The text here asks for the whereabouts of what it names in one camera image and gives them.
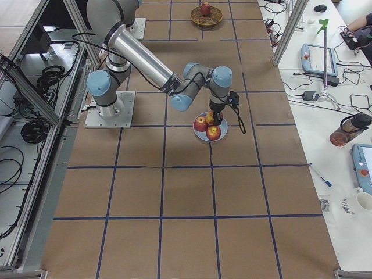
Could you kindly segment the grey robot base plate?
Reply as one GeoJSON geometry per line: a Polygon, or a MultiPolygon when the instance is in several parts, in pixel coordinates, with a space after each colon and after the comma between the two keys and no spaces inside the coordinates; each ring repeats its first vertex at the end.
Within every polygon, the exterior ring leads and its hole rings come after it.
{"type": "Polygon", "coordinates": [[[91,99],[85,128],[130,128],[133,119],[135,104],[135,91],[116,91],[116,102],[107,107],[96,104],[94,97],[91,99]]]}

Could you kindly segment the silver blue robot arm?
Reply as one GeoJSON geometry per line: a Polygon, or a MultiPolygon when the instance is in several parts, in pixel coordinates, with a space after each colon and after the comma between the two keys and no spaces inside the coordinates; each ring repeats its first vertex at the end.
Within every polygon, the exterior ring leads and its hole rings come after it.
{"type": "Polygon", "coordinates": [[[109,48],[109,53],[122,58],[161,91],[171,97],[173,108],[186,111],[202,87],[210,90],[209,107],[215,125],[222,122],[222,111],[228,104],[233,73],[229,67],[209,68],[189,62],[180,79],[129,31],[141,1],[88,1],[87,18],[98,38],[109,48]]]}

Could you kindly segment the person forearm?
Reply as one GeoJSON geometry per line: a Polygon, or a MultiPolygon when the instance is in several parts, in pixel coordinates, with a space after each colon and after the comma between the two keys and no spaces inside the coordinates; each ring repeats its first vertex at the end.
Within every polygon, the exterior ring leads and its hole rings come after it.
{"type": "Polygon", "coordinates": [[[348,29],[350,31],[357,31],[357,30],[359,30],[363,27],[370,26],[370,25],[371,25],[371,13],[369,13],[365,16],[362,16],[362,17],[354,20],[350,24],[348,24],[348,29]]]}

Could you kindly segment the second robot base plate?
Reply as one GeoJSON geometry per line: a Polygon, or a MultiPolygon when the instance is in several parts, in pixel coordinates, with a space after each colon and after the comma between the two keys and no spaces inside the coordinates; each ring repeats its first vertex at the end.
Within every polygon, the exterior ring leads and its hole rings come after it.
{"type": "Polygon", "coordinates": [[[127,30],[138,40],[143,40],[145,35],[146,18],[136,17],[134,23],[127,30]]]}

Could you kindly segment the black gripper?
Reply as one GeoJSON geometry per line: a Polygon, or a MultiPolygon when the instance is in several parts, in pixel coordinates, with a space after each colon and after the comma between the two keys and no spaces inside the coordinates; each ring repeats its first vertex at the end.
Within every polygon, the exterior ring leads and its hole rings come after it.
{"type": "Polygon", "coordinates": [[[214,126],[221,125],[222,120],[223,120],[222,111],[225,108],[225,104],[224,103],[210,102],[209,107],[210,107],[210,111],[212,112],[210,115],[213,119],[211,124],[214,125],[214,126]]]}

